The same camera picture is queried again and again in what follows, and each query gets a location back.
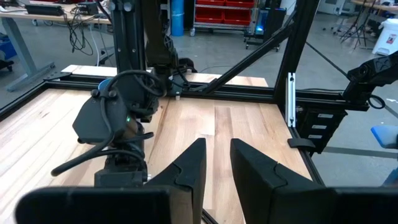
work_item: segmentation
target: white label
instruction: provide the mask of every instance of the white label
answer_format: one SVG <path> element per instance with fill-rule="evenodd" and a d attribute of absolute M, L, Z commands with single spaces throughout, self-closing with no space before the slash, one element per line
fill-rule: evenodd
<path fill-rule="evenodd" d="M 310 134 L 310 135 L 308 136 L 308 138 L 321 139 L 322 136 L 316 135 L 316 134 Z"/>
<path fill-rule="evenodd" d="M 313 129 L 326 129 L 327 126 L 326 125 L 313 125 L 312 128 Z"/>
<path fill-rule="evenodd" d="M 318 114 L 319 118 L 333 118 L 333 114 Z"/>

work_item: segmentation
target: table leg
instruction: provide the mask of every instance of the table leg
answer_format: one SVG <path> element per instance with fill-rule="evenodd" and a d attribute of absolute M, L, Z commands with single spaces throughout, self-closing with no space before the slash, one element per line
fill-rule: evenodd
<path fill-rule="evenodd" d="M 50 62 L 42 68 L 37 68 L 14 19 L 2 17 L 1 20 L 26 72 L 23 76 L 17 78 L 6 87 L 8 91 L 14 91 L 22 85 L 28 84 L 47 73 L 51 68 L 54 68 L 55 65 L 54 62 Z"/>

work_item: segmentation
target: gray concrete floor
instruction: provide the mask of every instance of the gray concrete floor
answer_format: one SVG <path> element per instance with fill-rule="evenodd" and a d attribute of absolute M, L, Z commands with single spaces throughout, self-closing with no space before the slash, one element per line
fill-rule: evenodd
<path fill-rule="evenodd" d="M 355 68 L 374 57 L 370 50 L 360 48 L 354 50 L 355 40 L 340 44 L 339 39 L 332 35 L 329 30 L 329 27 L 333 26 L 336 21 L 336 16 L 317 15 L 307 41 L 344 71 Z M 79 52 L 72 53 L 66 28 L 60 26 L 48 27 L 42 21 L 39 21 L 38 27 L 34 27 L 29 20 L 19 19 L 17 23 L 38 66 L 51 60 L 55 62 L 56 70 L 62 70 L 70 64 L 95 64 L 95 56 L 89 57 Z M 88 31 L 86 36 L 93 46 Z M 94 32 L 94 37 L 97 44 L 102 47 L 99 33 Z M 104 39 L 107 46 L 113 44 L 112 36 L 104 34 Z M 223 73 L 255 49 L 254 46 L 250 46 L 249 50 L 245 49 L 243 35 L 240 33 L 215 32 L 209 34 L 197 32 L 195 37 L 189 37 L 186 34 L 183 37 L 173 37 L 173 40 L 179 56 L 192 58 L 198 71 L 203 71 L 203 73 Z M 285 44 L 286 41 L 282 43 L 280 52 L 269 52 L 240 75 L 264 77 L 269 86 L 274 86 Z M 12 73 L 0 72 L 0 107 L 15 100 L 39 82 L 37 80 L 19 91 L 7 92 L 5 86 L 24 73 L 17 57 L 13 60 L 16 64 Z M 348 84 L 348 80 L 338 70 L 307 45 L 304 48 L 296 74 L 298 78 L 297 88 L 344 89 Z M 398 93 L 397 85 L 397 83 L 394 83 L 378 88 L 375 93 L 384 99 L 394 100 Z M 386 103 L 398 111 L 398 103 L 388 100 Z M 349 115 L 340 124 L 329 142 L 329 146 L 385 151 L 372 136 L 370 128 L 379 124 L 398 125 L 398 119 L 386 110 L 370 109 L 367 112 L 349 111 L 348 113 Z M 314 155 L 313 160 L 325 183 L 339 186 L 381 185 L 391 170 L 398 165 L 395 159 L 331 153 Z"/>

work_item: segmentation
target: black mount bracket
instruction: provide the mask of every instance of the black mount bracket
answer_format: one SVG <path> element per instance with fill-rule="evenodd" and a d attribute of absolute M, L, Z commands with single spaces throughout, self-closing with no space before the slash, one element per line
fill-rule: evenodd
<path fill-rule="evenodd" d="M 315 145 L 314 143 L 309 140 L 309 139 L 304 139 L 304 138 L 291 138 L 287 140 L 287 143 L 291 148 L 296 148 L 300 147 L 301 149 L 307 151 L 307 152 L 315 152 Z"/>

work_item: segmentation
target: black clamp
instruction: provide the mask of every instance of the black clamp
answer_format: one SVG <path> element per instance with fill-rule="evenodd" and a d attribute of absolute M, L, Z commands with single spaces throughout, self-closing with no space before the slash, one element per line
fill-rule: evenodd
<path fill-rule="evenodd" d="M 291 138 L 287 140 L 287 143 L 291 148 L 299 147 L 307 152 L 316 152 L 317 148 L 311 140 L 304 138 Z"/>
<path fill-rule="evenodd" d="M 44 81 L 58 80 L 63 77 L 67 77 L 71 74 L 72 74 L 72 72 L 53 72 L 53 73 L 47 75 L 45 78 L 43 78 L 43 80 Z"/>

